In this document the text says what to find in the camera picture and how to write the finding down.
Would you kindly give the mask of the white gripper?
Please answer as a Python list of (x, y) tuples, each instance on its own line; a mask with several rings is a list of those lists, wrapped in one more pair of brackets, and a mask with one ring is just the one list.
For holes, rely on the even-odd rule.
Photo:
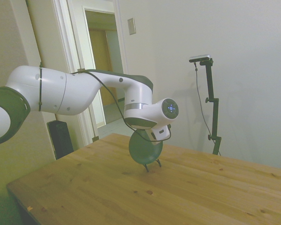
[(170, 125), (163, 127), (154, 127), (150, 131), (150, 140), (153, 144), (158, 144), (168, 140), (171, 137)]

